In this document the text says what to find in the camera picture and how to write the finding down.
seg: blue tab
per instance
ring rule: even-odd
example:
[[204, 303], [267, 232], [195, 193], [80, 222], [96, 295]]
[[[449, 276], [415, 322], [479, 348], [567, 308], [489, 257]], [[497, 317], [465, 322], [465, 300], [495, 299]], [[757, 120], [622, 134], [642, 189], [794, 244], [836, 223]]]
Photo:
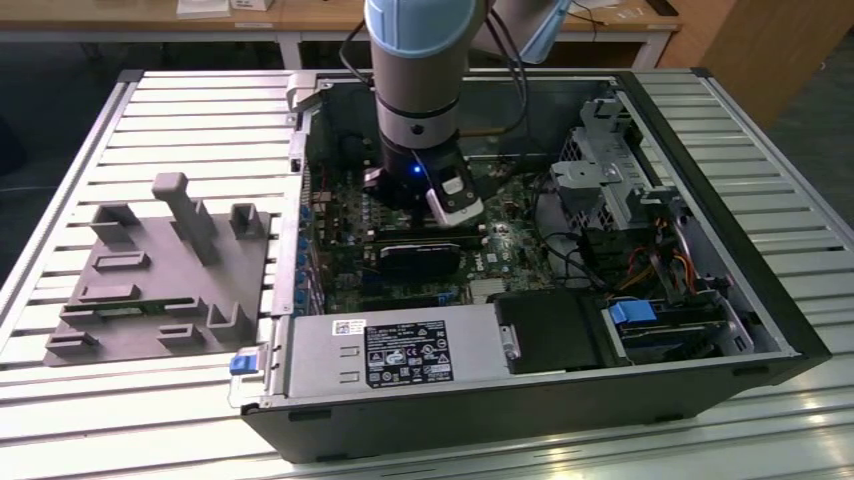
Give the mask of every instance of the blue tab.
[[248, 375], [258, 373], [258, 355], [236, 355], [228, 364], [232, 375]]
[[647, 300], [626, 300], [617, 302], [610, 308], [614, 323], [654, 322], [658, 320], [653, 304]]

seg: metal bracket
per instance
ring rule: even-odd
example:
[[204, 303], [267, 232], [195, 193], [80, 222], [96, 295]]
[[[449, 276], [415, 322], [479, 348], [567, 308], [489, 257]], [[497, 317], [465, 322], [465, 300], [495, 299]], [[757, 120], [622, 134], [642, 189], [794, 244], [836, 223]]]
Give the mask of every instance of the metal bracket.
[[288, 77], [288, 86], [284, 90], [284, 97], [288, 107], [295, 113], [302, 113], [320, 103], [318, 93], [332, 88], [328, 82], [318, 83], [315, 72], [296, 72]]

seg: side panel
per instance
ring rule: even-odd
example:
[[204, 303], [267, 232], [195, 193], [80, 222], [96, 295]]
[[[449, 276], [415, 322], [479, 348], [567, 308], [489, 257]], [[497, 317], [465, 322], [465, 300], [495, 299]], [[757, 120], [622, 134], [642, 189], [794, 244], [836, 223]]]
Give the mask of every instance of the side panel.
[[259, 411], [243, 419], [291, 462], [378, 455], [694, 417], [797, 360], [526, 388]]

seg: warning label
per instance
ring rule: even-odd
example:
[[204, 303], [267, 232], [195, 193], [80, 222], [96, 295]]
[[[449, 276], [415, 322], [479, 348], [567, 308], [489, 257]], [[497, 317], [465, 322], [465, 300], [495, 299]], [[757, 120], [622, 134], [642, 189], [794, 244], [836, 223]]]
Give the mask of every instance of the warning label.
[[454, 380], [445, 321], [365, 327], [366, 382], [371, 388]]

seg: metal grating surface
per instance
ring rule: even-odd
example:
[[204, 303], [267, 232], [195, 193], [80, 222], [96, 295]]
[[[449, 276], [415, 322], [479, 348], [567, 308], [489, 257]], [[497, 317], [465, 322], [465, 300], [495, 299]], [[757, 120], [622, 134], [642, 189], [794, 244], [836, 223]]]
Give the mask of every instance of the metal grating surface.
[[[98, 203], [126, 200], [140, 216], [167, 214], [147, 182], [156, 172], [180, 168], [195, 179], [190, 194], [207, 199], [211, 211], [252, 201], [275, 212], [280, 204], [291, 133], [287, 74], [148, 73], [116, 99], [123, 114], [107, 119], [107, 134], [94, 139], [100, 145], [63, 226], [50, 237], [44, 265], [31, 276], [26, 306], [3, 327], [14, 331], [0, 351], [0, 477], [658, 479], [686, 478], [687, 471], [705, 478], [850, 473], [850, 231], [741, 112], [713, 94], [713, 83], [687, 72], [639, 77], [834, 352], [830, 362], [693, 420], [307, 466], [276, 456], [228, 405], [230, 355], [40, 367], [47, 334], [95, 241], [86, 223]], [[657, 162], [651, 150], [649, 155]], [[274, 240], [271, 260], [278, 251]], [[267, 266], [268, 286], [275, 267]], [[263, 324], [262, 338], [270, 320]]]

